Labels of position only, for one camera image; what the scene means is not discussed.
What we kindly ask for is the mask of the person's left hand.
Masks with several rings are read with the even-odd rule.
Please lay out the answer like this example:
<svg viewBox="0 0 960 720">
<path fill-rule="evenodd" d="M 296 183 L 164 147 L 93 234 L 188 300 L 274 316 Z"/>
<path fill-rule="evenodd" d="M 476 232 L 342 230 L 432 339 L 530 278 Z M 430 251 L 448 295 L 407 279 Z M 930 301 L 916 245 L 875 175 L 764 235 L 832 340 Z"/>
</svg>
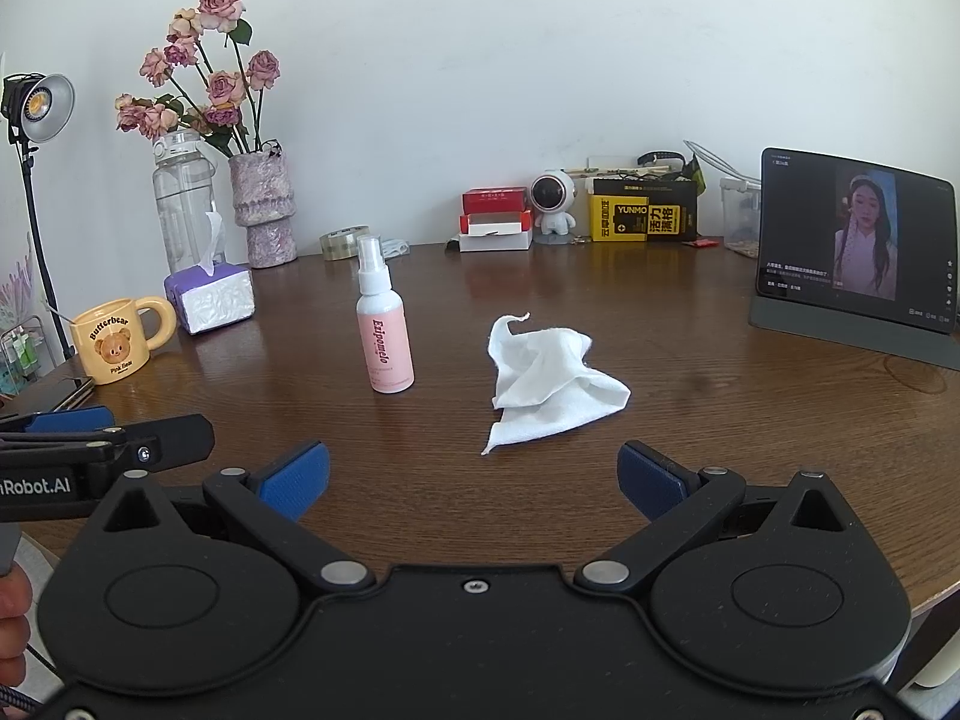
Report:
<svg viewBox="0 0 960 720">
<path fill-rule="evenodd" d="M 29 577 L 18 564 L 0 578 L 0 683 L 16 688 L 25 681 L 26 649 L 31 639 Z"/>
</svg>

